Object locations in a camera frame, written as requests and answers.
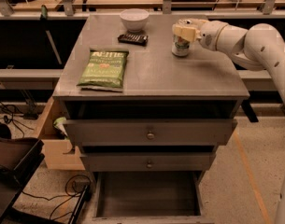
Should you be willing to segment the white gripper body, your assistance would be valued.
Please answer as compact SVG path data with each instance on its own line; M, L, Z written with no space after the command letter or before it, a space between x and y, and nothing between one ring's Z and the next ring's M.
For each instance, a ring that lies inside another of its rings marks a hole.
M205 22L200 29L200 45L205 49L216 51L218 38L226 26L227 23L222 21Z

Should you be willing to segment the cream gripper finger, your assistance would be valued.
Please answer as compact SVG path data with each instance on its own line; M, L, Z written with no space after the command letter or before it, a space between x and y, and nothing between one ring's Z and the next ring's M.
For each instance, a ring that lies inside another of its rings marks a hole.
M174 24L172 26L172 32L174 35L180 36L189 42L194 42L200 37L200 31L192 26Z
M195 18L183 18L178 20L178 24L187 27L193 27L196 29L200 29L206 22L207 20L195 19Z

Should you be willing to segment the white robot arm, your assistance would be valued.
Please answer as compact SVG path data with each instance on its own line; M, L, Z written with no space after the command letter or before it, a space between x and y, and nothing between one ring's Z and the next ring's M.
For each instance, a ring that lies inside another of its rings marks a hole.
M273 26L259 23L244 29L223 21L184 18L172 26L172 33L221 52L248 70L266 70L285 105L285 42Z

